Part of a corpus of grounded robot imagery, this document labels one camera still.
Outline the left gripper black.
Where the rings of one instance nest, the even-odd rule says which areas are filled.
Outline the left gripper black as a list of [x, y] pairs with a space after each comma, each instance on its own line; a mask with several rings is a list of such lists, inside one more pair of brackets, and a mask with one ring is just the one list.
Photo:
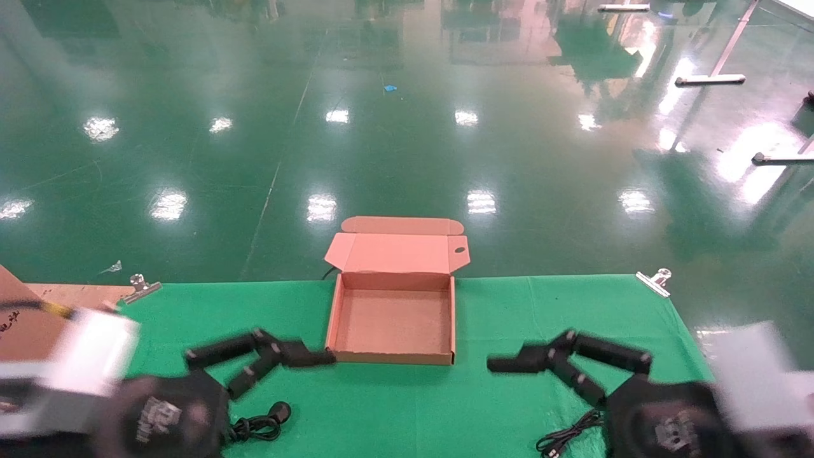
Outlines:
[[300, 340], [279, 339], [265, 330], [252, 330], [187, 350], [186, 365], [202, 369], [252, 352], [258, 359], [229, 381], [228, 393], [207, 372], [123, 380], [96, 421], [95, 455], [221, 457], [229, 397], [238, 400], [280, 365], [311, 368], [336, 362], [329, 350], [310, 350]]

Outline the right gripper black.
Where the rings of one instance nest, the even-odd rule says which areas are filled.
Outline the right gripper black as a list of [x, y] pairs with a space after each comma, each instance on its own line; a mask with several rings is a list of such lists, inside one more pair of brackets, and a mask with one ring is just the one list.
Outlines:
[[551, 371], [593, 408], [604, 408], [608, 457], [762, 457], [735, 428], [729, 401], [744, 399], [720, 382], [653, 382], [633, 376], [608, 395], [568, 361], [573, 354], [630, 372], [649, 372], [651, 353], [566, 330], [553, 341], [526, 342], [516, 356], [490, 356], [491, 372]]

